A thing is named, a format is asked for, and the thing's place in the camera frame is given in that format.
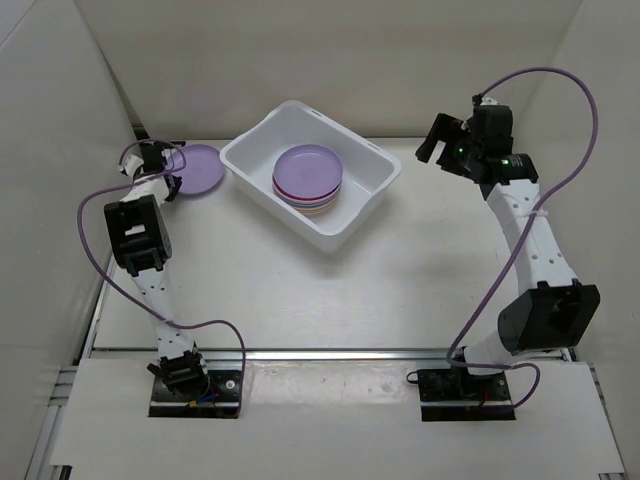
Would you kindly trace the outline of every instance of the white bin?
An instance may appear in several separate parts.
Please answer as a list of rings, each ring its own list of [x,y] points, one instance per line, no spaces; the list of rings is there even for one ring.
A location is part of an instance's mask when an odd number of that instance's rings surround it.
[[[291,147],[323,145],[344,166],[336,204],[320,215],[305,217],[271,190],[276,160]],[[324,252],[333,252],[364,222],[400,174],[400,162],[373,143],[320,112],[288,101],[240,135],[220,154],[240,189]]]

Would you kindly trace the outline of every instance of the mounting plate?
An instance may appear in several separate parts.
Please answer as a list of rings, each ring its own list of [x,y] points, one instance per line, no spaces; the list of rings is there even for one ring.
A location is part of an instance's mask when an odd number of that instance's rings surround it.
[[[240,393],[240,370],[209,370],[212,391],[217,392],[215,401],[197,404],[180,393],[171,393],[156,378],[149,401],[150,417],[178,418],[235,418],[238,414],[238,394]]]
[[[423,422],[516,419],[504,372],[474,377],[447,368],[418,370],[417,375]]]

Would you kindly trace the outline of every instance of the tabletop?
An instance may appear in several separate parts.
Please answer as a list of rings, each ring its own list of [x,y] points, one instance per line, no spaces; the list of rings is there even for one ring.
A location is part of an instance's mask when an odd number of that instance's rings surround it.
[[[180,323],[233,322],[255,349],[446,348],[509,250],[477,185],[423,164],[416,138],[371,139],[402,172],[366,223],[324,254],[247,198],[227,172],[213,192],[163,205]],[[225,141],[198,141],[222,148]],[[114,280],[141,298],[126,272]],[[512,271],[463,344],[495,328],[517,296]],[[94,347],[154,349],[148,315],[106,290]],[[225,327],[200,348],[236,348]]]

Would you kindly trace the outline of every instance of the purple cable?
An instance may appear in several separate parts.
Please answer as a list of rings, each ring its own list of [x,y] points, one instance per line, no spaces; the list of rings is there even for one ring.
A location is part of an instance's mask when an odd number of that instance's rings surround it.
[[[576,84],[578,84],[580,89],[584,92],[584,94],[587,97],[587,100],[589,102],[589,107],[591,108],[591,118],[593,120],[593,126],[591,128],[591,138],[589,139],[589,146],[587,147],[587,151],[585,152],[584,156],[582,157],[582,161],[580,161],[580,163],[575,168],[575,170],[573,170],[573,172],[571,172],[564,180],[559,182],[557,185],[552,187],[548,192],[544,193],[540,197],[540,200],[538,200],[538,202],[531,209],[532,212],[536,212],[537,210],[540,209],[540,207],[542,207],[542,205],[549,198],[551,198],[552,195],[554,195],[558,190],[560,190],[561,188],[565,187],[568,183],[570,183],[573,179],[575,179],[578,176],[578,174],[582,171],[582,169],[585,167],[587,162],[589,161],[589,158],[591,157],[591,154],[593,153],[593,148],[595,147],[595,144],[596,144],[596,139],[598,138],[598,108],[596,107],[596,102],[595,102],[595,99],[593,98],[593,94],[591,93],[591,91],[589,90],[587,85],[582,80],[580,80],[578,77],[576,77],[571,72],[568,72],[566,70],[562,70],[560,68],[554,68],[554,67],[531,67],[531,68],[525,68],[523,70],[518,70],[516,72],[513,72],[513,73],[501,78],[497,82],[491,84],[489,87],[487,87],[482,92],[481,95],[482,96],[486,95],[491,90],[493,90],[494,88],[498,87],[499,85],[502,85],[507,80],[510,80],[510,79],[512,79],[514,77],[518,77],[520,75],[525,75],[527,73],[533,73],[533,72],[555,73],[555,74],[558,74],[558,75],[562,75],[563,77],[567,77],[570,80],[573,80]],[[469,332],[469,330],[471,330],[471,327],[473,327],[473,325],[476,323],[476,321],[480,317],[480,314],[483,312],[483,310],[485,309],[485,307],[487,306],[487,304],[489,303],[489,301],[491,300],[493,295],[498,290],[498,287],[500,287],[500,284],[502,283],[504,278],[507,276],[507,273],[509,272],[509,270],[511,269],[511,267],[515,263],[516,258],[518,257],[518,254],[520,253],[520,250],[522,250],[522,246],[524,245],[524,242],[525,242],[525,240],[527,238],[527,235],[531,231],[531,228],[533,227],[533,222],[535,222],[535,220],[536,220],[536,215],[529,215],[529,220],[527,220],[527,223],[526,223],[526,225],[524,227],[524,230],[522,231],[522,235],[520,235],[520,238],[518,239],[518,242],[514,246],[513,251],[511,252],[511,255],[509,256],[509,259],[507,260],[507,263],[505,263],[504,267],[502,267],[502,270],[498,274],[498,277],[493,282],[493,284],[491,285],[491,287],[489,288],[489,290],[485,294],[484,298],[480,301],[480,303],[476,307],[475,311],[471,315],[471,318],[469,318],[469,320],[464,325],[464,327],[462,327],[462,330],[460,330],[460,333],[458,334],[458,336],[455,338],[455,340],[451,344],[451,347],[449,347],[449,351],[447,352],[447,357],[446,357],[447,358],[447,362],[450,365],[454,365],[456,367],[493,368],[493,369],[497,369],[497,370],[518,370],[520,368],[525,368],[525,367],[533,368],[535,370],[535,372],[536,372],[536,378],[535,378],[535,380],[533,382],[533,385],[532,385],[531,389],[529,390],[529,392],[519,402],[517,402],[517,403],[515,403],[513,405],[514,409],[518,408],[523,403],[525,403],[527,400],[529,400],[529,398],[531,398],[531,396],[535,392],[536,388],[538,388],[538,385],[540,384],[541,372],[540,372],[540,368],[536,364],[531,363],[531,362],[518,363],[516,365],[491,365],[491,364],[485,364],[485,363],[467,363],[467,362],[461,362],[459,360],[455,360],[453,358],[453,355],[456,353],[456,350],[457,350],[458,346],[460,345],[460,342],[462,342],[462,339]]]
[[[240,331],[237,329],[237,327],[235,325],[233,325],[231,322],[227,322],[226,320],[208,320],[206,322],[196,323],[195,325],[181,325],[179,323],[175,323],[173,320],[171,320],[169,318],[164,318],[158,312],[156,312],[152,308],[148,307],[143,302],[139,301],[137,298],[133,297],[126,290],[124,290],[120,285],[118,285],[111,277],[109,277],[107,272],[104,271],[104,269],[100,266],[100,263],[96,260],[95,256],[93,255],[93,252],[91,252],[91,248],[89,247],[89,242],[87,241],[87,236],[86,236],[85,231],[84,231],[84,225],[83,225],[83,220],[82,220],[82,215],[83,215],[83,212],[84,212],[84,208],[86,207],[87,203],[89,203],[94,198],[99,197],[100,195],[105,195],[105,194],[111,193],[111,192],[117,192],[119,190],[131,189],[132,187],[136,187],[136,186],[141,185],[141,184],[143,184],[145,182],[148,182],[150,180],[156,179],[156,178],[158,178],[160,176],[167,175],[167,174],[170,174],[170,173],[179,172],[180,170],[184,169],[187,166],[187,157],[185,156],[184,152],[182,151],[182,149],[179,146],[174,145],[171,142],[166,142],[164,140],[154,140],[154,139],[150,139],[150,138],[147,138],[147,139],[144,139],[144,140],[138,140],[136,142],[133,142],[133,143],[127,145],[127,147],[120,154],[120,160],[118,161],[118,165],[122,165],[122,162],[124,161],[124,158],[125,158],[126,154],[129,152],[129,150],[131,150],[136,145],[139,145],[141,143],[147,143],[147,142],[162,143],[164,145],[167,145],[167,146],[177,150],[178,153],[180,153],[180,155],[182,156],[183,165],[181,167],[174,167],[171,170],[165,170],[162,173],[159,173],[159,174],[154,175],[154,176],[149,177],[149,178],[145,178],[144,180],[141,180],[139,182],[134,182],[134,183],[128,184],[128,185],[120,185],[120,186],[117,186],[117,187],[109,187],[109,188],[105,188],[105,189],[102,189],[102,190],[98,190],[97,192],[94,192],[94,193],[92,193],[90,195],[87,195],[80,202],[80,205],[78,205],[78,211],[77,211],[77,214],[76,214],[76,223],[78,225],[78,234],[80,235],[80,243],[82,243],[82,248],[84,249],[84,252],[86,253],[87,258],[89,259],[89,262],[91,263],[93,268],[96,270],[96,272],[98,272],[98,274],[103,278],[103,280],[105,282],[107,282],[115,291],[117,291],[124,298],[126,298],[130,302],[136,304],[138,307],[142,308],[147,313],[149,313],[153,317],[157,318],[161,322],[164,322],[164,323],[166,323],[167,325],[169,325],[171,327],[177,328],[178,330],[196,330],[198,328],[207,327],[209,325],[215,325],[215,324],[226,325],[231,330],[233,330],[233,333],[235,333],[236,337],[238,337],[238,342],[240,343],[240,351],[241,351],[241,354],[242,354],[242,366],[240,368],[240,381],[239,381],[240,387],[239,387],[239,393],[238,393],[238,413],[235,415],[237,417],[237,416],[240,415],[240,410],[242,409],[242,385],[243,385],[243,382],[244,382],[244,371],[245,371],[245,366],[246,366],[246,363],[247,363],[247,347],[245,346],[244,339],[242,338],[242,335],[240,334]]]

